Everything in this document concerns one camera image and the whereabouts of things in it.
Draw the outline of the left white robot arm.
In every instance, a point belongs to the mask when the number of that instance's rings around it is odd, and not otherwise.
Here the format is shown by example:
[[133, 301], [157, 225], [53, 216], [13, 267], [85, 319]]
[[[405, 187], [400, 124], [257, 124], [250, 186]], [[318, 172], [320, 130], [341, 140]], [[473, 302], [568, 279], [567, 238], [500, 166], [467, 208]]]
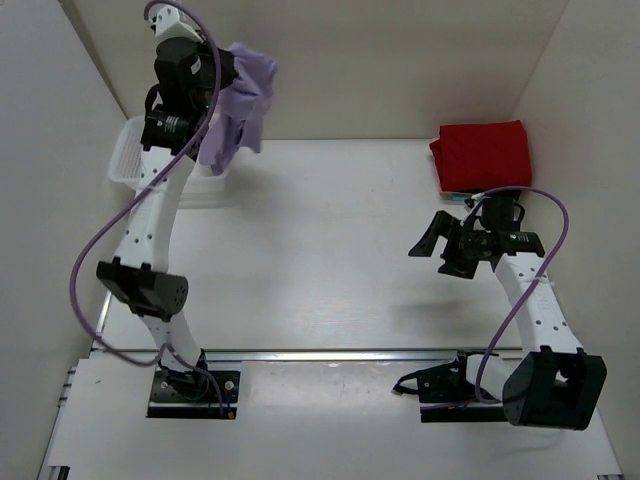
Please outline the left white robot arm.
[[157, 40], [157, 83], [147, 94], [135, 204], [110, 261], [98, 279], [146, 326], [188, 398], [208, 389], [209, 373], [183, 312], [189, 285], [169, 271], [169, 246], [187, 180], [194, 170], [221, 89], [237, 76], [232, 55], [216, 47], [205, 28], [174, 1], [144, 10]]

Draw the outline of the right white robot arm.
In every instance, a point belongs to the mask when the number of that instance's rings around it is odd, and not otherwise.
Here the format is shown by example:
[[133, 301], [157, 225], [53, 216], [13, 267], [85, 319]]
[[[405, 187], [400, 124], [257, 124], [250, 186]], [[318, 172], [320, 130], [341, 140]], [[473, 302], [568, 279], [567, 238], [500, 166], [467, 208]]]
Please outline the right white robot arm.
[[486, 349], [461, 350], [446, 364], [406, 374], [393, 393], [417, 397], [424, 423], [585, 430], [607, 368], [585, 351], [559, 306], [547, 273], [557, 252], [522, 229], [525, 209], [516, 195], [480, 193], [466, 206], [462, 219], [438, 211], [409, 254], [429, 257], [445, 239], [439, 273], [471, 280], [486, 262], [511, 309]]

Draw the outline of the purple t shirt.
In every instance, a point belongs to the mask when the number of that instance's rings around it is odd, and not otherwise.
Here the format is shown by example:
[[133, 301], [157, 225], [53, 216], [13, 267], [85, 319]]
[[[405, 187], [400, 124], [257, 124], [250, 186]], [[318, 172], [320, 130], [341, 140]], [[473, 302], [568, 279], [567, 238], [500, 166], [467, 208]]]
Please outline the purple t shirt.
[[234, 42], [229, 47], [238, 76], [220, 92], [217, 118], [201, 143], [198, 163], [208, 175], [225, 174], [242, 148], [258, 154], [262, 150], [264, 119], [270, 112], [277, 60], [249, 46]]

